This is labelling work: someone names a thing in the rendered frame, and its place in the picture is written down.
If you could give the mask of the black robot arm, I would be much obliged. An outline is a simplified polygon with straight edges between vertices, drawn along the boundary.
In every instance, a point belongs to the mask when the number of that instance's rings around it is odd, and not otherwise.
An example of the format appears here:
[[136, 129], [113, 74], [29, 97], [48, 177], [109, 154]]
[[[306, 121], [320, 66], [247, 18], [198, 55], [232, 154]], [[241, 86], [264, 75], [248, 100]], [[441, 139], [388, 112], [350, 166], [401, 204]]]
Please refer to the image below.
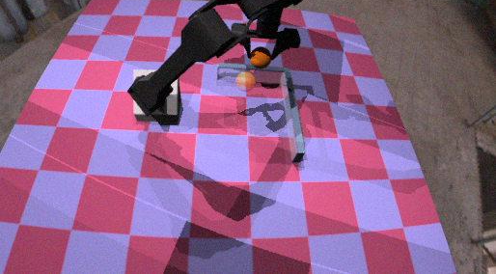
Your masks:
[[[194, 63], [219, 58], [246, 36], [252, 22], [261, 15], [280, 17], [282, 10], [296, 6], [302, 0], [210, 0], [188, 17], [181, 30], [181, 46], [155, 72], [137, 76], [127, 90], [136, 104], [149, 116], [174, 90], [173, 84]], [[235, 4], [248, 19], [241, 37], [234, 41], [234, 34], [217, 13], [215, 6]]]

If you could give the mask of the clear low glass walls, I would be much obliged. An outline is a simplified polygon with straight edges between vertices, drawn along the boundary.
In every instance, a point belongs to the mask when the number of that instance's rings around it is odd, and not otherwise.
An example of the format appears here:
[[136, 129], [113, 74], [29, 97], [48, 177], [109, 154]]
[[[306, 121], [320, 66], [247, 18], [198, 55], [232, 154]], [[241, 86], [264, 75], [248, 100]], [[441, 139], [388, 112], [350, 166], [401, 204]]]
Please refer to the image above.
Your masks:
[[293, 160], [294, 156], [297, 154], [296, 144], [295, 144], [295, 132], [294, 125], [292, 119], [292, 113], [289, 102], [289, 90], [287, 84], [286, 74], [284, 72], [274, 72], [268, 70], [259, 70], [259, 69], [246, 69], [246, 68], [219, 68], [218, 69], [218, 79], [220, 80], [236, 80], [236, 77], [244, 71], [248, 71], [252, 73], [256, 79], [256, 82], [265, 82], [265, 83], [281, 83], [283, 99], [286, 111], [288, 132], [289, 132], [289, 144], [290, 144], [290, 157]]

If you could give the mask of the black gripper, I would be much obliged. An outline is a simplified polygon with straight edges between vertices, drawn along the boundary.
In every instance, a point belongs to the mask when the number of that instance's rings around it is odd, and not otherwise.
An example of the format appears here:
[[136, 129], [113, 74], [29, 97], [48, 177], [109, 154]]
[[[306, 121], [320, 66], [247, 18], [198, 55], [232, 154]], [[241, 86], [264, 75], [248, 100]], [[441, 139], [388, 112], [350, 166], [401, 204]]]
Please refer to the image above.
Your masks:
[[[296, 29], [291, 29], [286, 27], [284, 31], [277, 32], [278, 27], [281, 24], [281, 16], [277, 18], [270, 18], [261, 15], [258, 19], [257, 29], [248, 30], [245, 38], [239, 43], [239, 45], [244, 46], [247, 52], [248, 59], [251, 55], [251, 38], [259, 39], [276, 39], [273, 53], [272, 61], [279, 55], [282, 51], [289, 50], [290, 48], [298, 48], [300, 44], [299, 33]], [[239, 39], [244, 32], [246, 23], [233, 23], [232, 33], [234, 34], [234, 41]]]

